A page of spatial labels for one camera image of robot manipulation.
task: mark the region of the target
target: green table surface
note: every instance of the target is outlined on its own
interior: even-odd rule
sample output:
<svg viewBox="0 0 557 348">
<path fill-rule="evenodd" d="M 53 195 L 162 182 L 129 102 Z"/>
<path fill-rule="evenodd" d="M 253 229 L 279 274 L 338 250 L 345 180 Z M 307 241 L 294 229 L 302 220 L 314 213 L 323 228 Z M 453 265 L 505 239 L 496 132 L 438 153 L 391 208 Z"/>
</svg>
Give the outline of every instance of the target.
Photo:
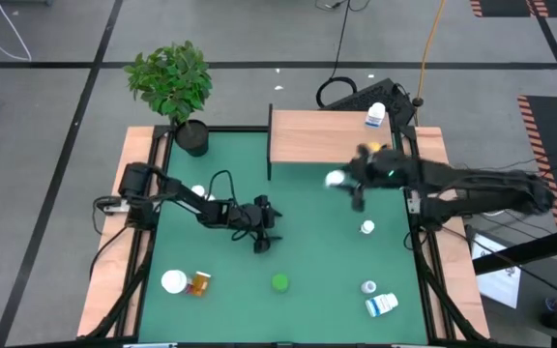
<svg viewBox="0 0 557 348">
<path fill-rule="evenodd" d="M 212 132 L 202 158 L 173 146 L 168 175 L 207 189 L 210 178 L 228 169 L 240 204 L 267 194 L 283 213 L 272 235 L 283 240 L 263 254 L 252 239 L 232 242 L 232 231 L 207 229 L 172 203 L 162 206 L 156 246 L 143 304 L 139 342 L 426 343 L 423 307 L 414 256 L 403 247 L 408 232 L 399 190 L 366 192 L 366 210 L 353 212 L 342 191 L 323 187 L 330 164 L 274 164 L 266 179 L 265 132 Z M 226 177 L 213 195 L 228 198 Z M 368 236 L 359 232 L 375 222 Z M 210 274 L 203 297 L 169 294 L 161 286 L 168 270 Z M 289 288 L 278 293 L 272 276 L 285 274 Z M 361 292 L 395 293 L 398 306 L 371 318 Z"/>
</svg>

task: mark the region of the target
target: potted plant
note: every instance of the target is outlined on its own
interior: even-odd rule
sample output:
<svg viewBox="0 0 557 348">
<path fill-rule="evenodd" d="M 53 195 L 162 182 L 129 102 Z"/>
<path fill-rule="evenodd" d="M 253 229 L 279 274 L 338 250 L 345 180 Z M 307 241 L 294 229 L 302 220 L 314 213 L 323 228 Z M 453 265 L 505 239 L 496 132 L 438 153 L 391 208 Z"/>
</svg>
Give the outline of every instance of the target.
<svg viewBox="0 0 557 348">
<path fill-rule="evenodd" d="M 208 151 L 208 128 L 189 120 L 194 110 L 203 110 L 212 82 L 203 53 L 190 41 L 184 45 L 160 47 L 143 58 L 139 53 L 131 66 L 125 66 L 132 97 L 148 103 L 152 111 L 169 118 L 175 142 L 192 156 Z"/>
</svg>

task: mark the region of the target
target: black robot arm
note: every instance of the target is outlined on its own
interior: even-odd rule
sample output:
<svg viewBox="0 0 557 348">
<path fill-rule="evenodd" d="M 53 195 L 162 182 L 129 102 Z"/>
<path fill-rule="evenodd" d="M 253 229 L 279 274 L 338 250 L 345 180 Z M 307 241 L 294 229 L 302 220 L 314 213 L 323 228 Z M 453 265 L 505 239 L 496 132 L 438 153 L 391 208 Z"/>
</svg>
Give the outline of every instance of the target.
<svg viewBox="0 0 557 348">
<path fill-rule="evenodd" d="M 414 189 L 422 197 L 410 200 L 411 214 L 418 214 L 423 227 L 437 230 L 449 218 L 511 209 L 522 214 L 543 214 L 553 206 L 553 193 L 541 178 L 522 171 L 497 172 L 454 169 L 445 163 L 414 159 L 396 150 L 371 153 L 366 145 L 341 170 L 355 185 L 337 185 L 352 195 L 352 207 L 364 208 L 364 190 L 373 188 Z M 467 198 L 443 200 L 448 189 L 467 189 Z"/>
<path fill-rule="evenodd" d="M 159 192 L 145 194 L 146 188 L 156 175 Z M 207 228 L 235 230 L 232 236 L 237 241 L 250 234 L 254 239 L 254 252 L 270 248 L 271 241 L 280 237 L 269 237 L 266 229 L 275 225 L 275 217 L 281 214 L 272 208 L 268 197 L 260 195 L 254 204 L 239 205 L 234 197 L 224 200 L 208 200 L 194 193 L 176 178 L 168 177 L 160 168 L 147 163 L 135 162 L 126 165 L 118 192 L 130 205 L 127 224 L 146 229 L 156 225 L 156 204 L 173 202 L 195 215 L 197 221 Z"/>
</svg>

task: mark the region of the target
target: green ball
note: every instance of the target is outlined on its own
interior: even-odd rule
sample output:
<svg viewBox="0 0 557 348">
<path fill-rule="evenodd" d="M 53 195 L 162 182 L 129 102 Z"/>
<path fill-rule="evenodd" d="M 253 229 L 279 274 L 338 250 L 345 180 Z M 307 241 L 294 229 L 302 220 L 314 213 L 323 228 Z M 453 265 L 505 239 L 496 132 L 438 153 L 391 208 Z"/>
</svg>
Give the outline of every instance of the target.
<svg viewBox="0 0 557 348">
<path fill-rule="evenodd" d="M 274 275 L 272 277 L 272 287 L 279 292 L 287 291 L 287 287 L 289 287 L 289 279 L 287 278 L 287 275 Z"/>
</svg>

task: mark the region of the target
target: gray floor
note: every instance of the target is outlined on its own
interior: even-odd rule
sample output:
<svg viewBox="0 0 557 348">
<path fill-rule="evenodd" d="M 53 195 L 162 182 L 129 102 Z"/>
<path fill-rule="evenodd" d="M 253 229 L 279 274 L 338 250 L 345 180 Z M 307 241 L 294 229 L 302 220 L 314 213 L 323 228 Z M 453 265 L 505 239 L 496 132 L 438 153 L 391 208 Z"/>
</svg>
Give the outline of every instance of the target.
<svg viewBox="0 0 557 348">
<path fill-rule="evenodd" d="M 363 3 L 353 2 L 355 7 Z M 112 4 L 113 0 L 58 0 L 52 7 L 4 7 L 35 61 L 91 62 Z M 419 61 L 436 7 L 437 2 L 430 1 L 371 1 L 366 11 L 350 13 L 341 60 Z M 130 61 L 139 51 L 190 39 L 210 61 L 332 61 L 341 20 L 342 11 L 316 10 L 312 0 L 124 1 L 104 60 Z M 557 40 L 557 18 L 548 22 Z M 0 44 L 22 54 L 1 15 Z M 534 18 L 476 18 L 468 0 L 448 1 L 429 58 L 554 62 Z M 0 62 L 7 61 L 11 60 L 0 53 Z M 195 117 L 210 125 L 262 125 L 270 102 L 277 108 L 314 109 L 315 91 L 330 72 L 212 70 L 213 95 L 206 110 Z M 0 317 L 87 74 L 0 69 Z M 389 77 L 412 93 L 419 78 L 417 70 L 350 69 L 337 74 L 353 78 L 360 88 Z M 8 344 L 74 338 L 98 242 L 92 232 L 91 201 L 110 191 L 126 127 L 164 123 L 144 104 L 132 101 L 126 84 L 119 70 L 103 69 L 98 75 Z M 333 102 L 348 93 L 344 86 L 333 85 L 323 100 Z M 533 155 L 516 102 L 519 94 L 557 96 L 557 71 L 428 71 L 421 122 L 442 127 L 449 158 L 457 166 L 527 160 Z M 555 230 L 551 216 L 526 221 Z M 470 223 L 494 226 L 479 217 Z M 535 236 L 544 234 L 513 226 Z M 496 233 L 513 243 L 528 240 L 505 228 Z M 499 340 L 548 344 L 546 337 L 495 315 L 487 313 L 492 335 Z"/>
</svg>

